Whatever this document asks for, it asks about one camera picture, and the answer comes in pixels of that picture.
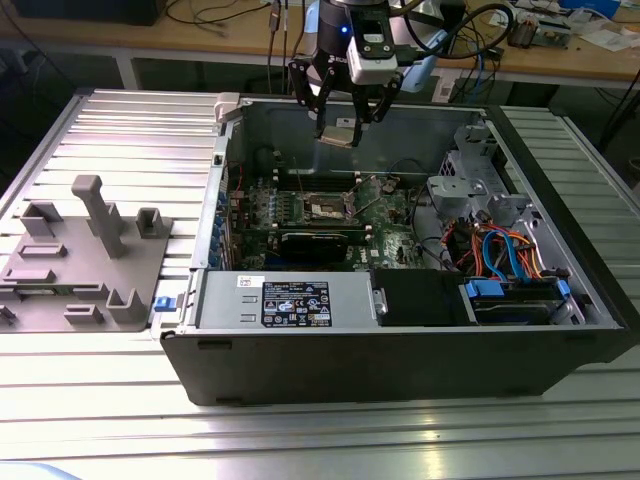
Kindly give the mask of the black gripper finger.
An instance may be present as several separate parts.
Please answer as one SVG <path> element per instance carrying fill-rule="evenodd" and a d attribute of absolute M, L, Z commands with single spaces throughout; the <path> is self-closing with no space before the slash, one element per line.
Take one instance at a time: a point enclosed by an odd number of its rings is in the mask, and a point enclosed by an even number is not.
<path fill-rule="evenodd" d="M 351 91 L 356 119 L 353 138 L 350 143 L 357 147 L 362 139 L 365 125 L 380 123 L 402 86 L 402 74 L 395 73 L 385 85 L 354 85 Z"/>
<path fill-rule="evenodd" d="M 320 139 L 326 123 L 326 102 L 335 83 L 335 69 L 328 67 L 321 81 L 318 94 L 314 94 L 309 82 L 308 70 L 312 64 L 303 58 L 294 58 L 288 64 L 296 100 L 300 106 L 306 107 L 315 115 L 316 127 L 314 137 Z"/>

